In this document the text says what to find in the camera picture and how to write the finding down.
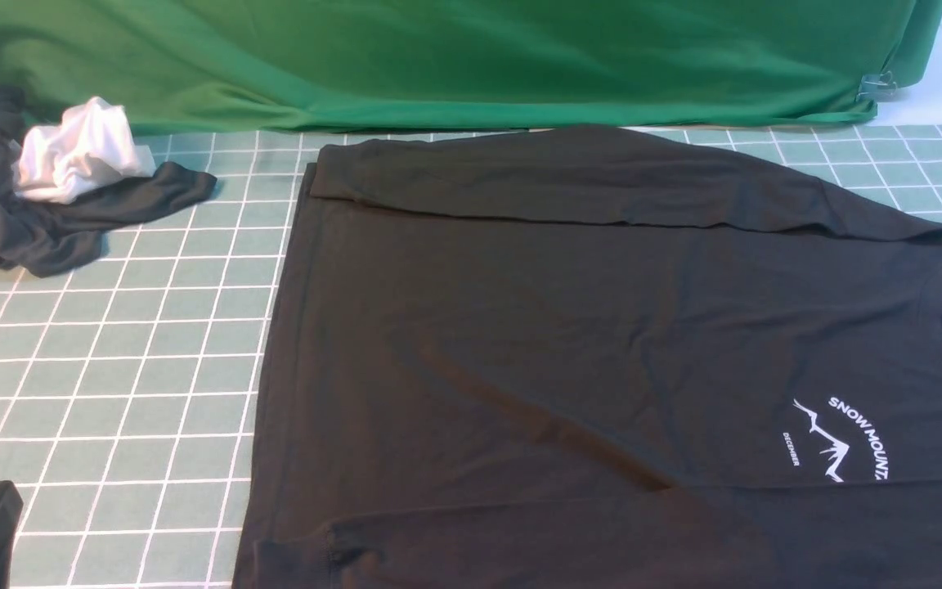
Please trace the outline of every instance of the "white fabric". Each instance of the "white fabric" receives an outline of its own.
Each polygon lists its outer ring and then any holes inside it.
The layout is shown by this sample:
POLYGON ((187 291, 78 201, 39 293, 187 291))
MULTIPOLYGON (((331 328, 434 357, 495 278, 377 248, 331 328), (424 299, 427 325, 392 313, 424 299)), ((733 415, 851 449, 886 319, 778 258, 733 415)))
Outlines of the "white fabric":
POLYGON ((68 204, 86 191, 130 176, 150 176, 155 161, 136 146, 123 107, 93 97, 52 124, 32 127, 14 165, 16 194, 68 204))

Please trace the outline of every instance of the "green cutting mat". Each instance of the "green cutting mat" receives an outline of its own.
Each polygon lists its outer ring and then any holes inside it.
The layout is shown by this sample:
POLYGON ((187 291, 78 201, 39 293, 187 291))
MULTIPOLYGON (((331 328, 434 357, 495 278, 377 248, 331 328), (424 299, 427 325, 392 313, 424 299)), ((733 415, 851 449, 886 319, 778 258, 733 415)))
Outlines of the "green cutting mat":
MULTIPOLYGON (((942 221, 942 127, 657 133, 942 221)), ((25 500, 15 589, 228 585, 300 172, 321 146, 364 139, 147 138, 161 160, 220 176, 217 198, 115 232, 70 275, 0 272, 0 479, 25 500)))

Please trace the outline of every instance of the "t-shirt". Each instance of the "t-shirt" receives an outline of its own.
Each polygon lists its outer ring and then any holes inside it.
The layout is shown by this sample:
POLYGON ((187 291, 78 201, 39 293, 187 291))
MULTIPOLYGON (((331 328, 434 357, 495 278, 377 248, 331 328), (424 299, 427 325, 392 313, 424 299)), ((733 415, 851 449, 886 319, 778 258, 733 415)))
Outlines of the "t-shirt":
POLYGON ((327 146, 235 585, 942 589, 942 224, 605 127, 327 146))

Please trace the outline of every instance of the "crumpled black shirt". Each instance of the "crumpled black shirt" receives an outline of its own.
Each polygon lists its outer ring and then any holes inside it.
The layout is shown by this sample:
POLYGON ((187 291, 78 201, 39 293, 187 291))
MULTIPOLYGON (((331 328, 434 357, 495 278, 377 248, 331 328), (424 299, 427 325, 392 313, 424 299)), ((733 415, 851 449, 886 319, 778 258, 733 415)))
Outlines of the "crumpled black shirt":
POLYGON ((89 191, 70 205, 16 196, 11 142, 25 130, 24 93, 0 86, 0 268, 23 266, 37 277, 89 264, 104 251, 104 232, 147 223, 213 194, 217 179, 182 165, 160 165, 152 178, 126 178, 89 191))

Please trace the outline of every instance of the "green cloth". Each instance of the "green cloth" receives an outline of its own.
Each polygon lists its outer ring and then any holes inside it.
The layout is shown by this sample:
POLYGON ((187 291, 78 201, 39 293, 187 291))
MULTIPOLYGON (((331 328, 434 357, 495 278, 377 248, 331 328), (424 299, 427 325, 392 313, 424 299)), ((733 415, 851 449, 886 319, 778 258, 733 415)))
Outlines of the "green cloth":
POLYGON ((97 94, 143 133, 855 123, 935 4, 0 0, 0 82, 48 119, 97 94))

